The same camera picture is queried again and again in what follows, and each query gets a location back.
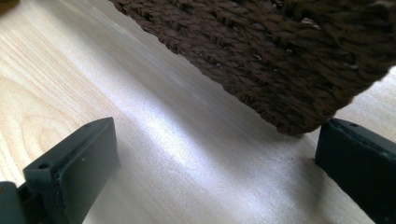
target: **wooden table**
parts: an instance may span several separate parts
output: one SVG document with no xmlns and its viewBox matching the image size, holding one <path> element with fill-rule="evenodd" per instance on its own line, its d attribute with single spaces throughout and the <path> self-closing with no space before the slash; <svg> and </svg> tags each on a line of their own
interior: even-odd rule
<svg viewBox="0 0 396 224">
<path fill-rule="evenodd" d="M 0 10 L 0 180 L 113 117 L 122 170 L 85 223 L 372 223 L 288 137 L 107 0 Z M 339 111 L 396 141 L 396 70 Z"/>
</svg>

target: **wood grain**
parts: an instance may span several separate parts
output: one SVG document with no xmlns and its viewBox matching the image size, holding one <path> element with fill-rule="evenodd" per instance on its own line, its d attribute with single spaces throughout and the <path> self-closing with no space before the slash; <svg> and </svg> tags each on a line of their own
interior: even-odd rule
<svg viewBox="0 0 396 224">
<path fill-rule="evenodd" d="M 276 133 L 107 0 L 21 0 L 0 32 L 1 181 L 113 117 L 122 170 L 85 223 L 372 223 L 314 164 L 318 130 Z M 336 117 L 396 141 L 395 88 Z"/>
</svg>

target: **woven texture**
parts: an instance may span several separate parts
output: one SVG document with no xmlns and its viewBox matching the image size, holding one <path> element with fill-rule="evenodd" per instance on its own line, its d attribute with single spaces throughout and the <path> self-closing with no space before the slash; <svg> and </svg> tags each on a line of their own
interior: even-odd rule
<svg viewBox="0 0 396 224">
<path fill-rule="evenodd" d="M 396 64 L 396 4 L 110 0 L 287 134 L 311 132 Z"/>
</svg>

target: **small hole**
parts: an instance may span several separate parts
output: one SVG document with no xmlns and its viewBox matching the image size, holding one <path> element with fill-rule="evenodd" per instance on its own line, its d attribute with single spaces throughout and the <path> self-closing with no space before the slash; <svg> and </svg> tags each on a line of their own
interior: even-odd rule
<svg viewBox="0 0 396 224">
<path fill-rule="evenodd" d="M 47 169 L 49 167 L 50 167 L 50 165 L 48 163 L 43 163 L 43 164 L 38 166 L 38 169 Z"/>
<path fill-rule="evenodd" d="M 211 15 L 214 16 L 215 18 L 218 16 L 218 13 L 216 13 L 215 11 L 211 11 L 211 12 L 209 12 L 209 14 L 211 14 Z"/>
</svg>

